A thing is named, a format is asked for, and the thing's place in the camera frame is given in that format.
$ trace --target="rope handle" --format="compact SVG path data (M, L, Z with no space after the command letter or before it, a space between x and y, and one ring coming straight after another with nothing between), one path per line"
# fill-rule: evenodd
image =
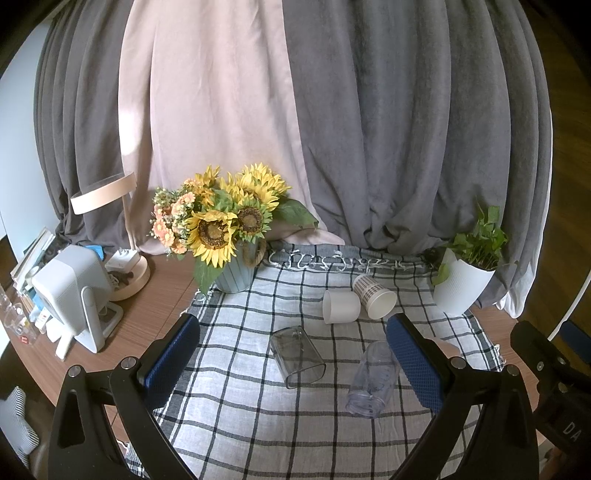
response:
M265 256L265 251L267 250L267 241L264 238L259 240L258 246L256 247L255 256L252 259L248 257L247 247L247 243L242 244L242 258L244 259L244 264L248 268L254 268L259 263L261 263L263 257Z

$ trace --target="transparent container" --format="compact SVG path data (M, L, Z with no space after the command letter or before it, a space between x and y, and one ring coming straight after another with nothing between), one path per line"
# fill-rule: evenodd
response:
M374 419L390 400L400 364L388 342L370 343L349 387L346 410L354 415Z
M37 340L37 331L27 318L20 303L9 305L4 310L2 322L7 329L15 333L22 343L31 345Z
M287 388L311 384L324 376L326 364L301 326L277 330L269 345Z
M6 295L6 292L4 291L2 286L0 285L0 319L2 319L2 315L7 310L7 308L11 305L12 305L12 303L10 302L8 295Z

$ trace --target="gray curtain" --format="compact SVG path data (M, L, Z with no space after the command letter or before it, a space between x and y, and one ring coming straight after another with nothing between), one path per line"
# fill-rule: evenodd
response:
M517 0L284 0L312 201L330 232L410 254L499 205L499 300L540 241L551 118Z
M69 199L121 174L118 78L132 0L71 1L54 19L37 71L35 134L60 219L75 244L128 247L121 200L75 215Z

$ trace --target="white fan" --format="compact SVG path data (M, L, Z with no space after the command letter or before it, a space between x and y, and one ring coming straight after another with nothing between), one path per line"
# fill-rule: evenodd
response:
M67 246L33 277L33 287L64 328L56 355L62 360L73 338L97 353L123 316L109 302L113 285L95 252Z

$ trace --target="orange flower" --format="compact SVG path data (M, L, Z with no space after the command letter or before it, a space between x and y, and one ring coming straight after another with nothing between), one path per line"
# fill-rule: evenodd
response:
M170 228L167 228L166 229L166 232L164 232L164 236L160 239L160 241L162 242L162 244L165 247L171 247L171 246L173 246L173 243L174 243L174 232Z
M154 205L154 215L156 220L160 220L164 216L164 209L158 205Z
M185 247L180 241L175 241L173 246L170 247L173 253L182 255L187 251L187 247Z
M152 227L152 231L155 233L155 235L158 238L160 238L160 240L162 240L164 238L164 234L166 233L166 230L168 230L168 228L166 227L166 223L164 223L164 220L158 219L154 222L154 226Z
M170 214L172 216L175 216L175 215L181 215L182 213L183 213L183 202L182 202L182 198L180 198L172 204Z
M178 199L180 203L184 203L188 205L189 203L193 203L195 201L195 194L193 192L185 193L181 198Z

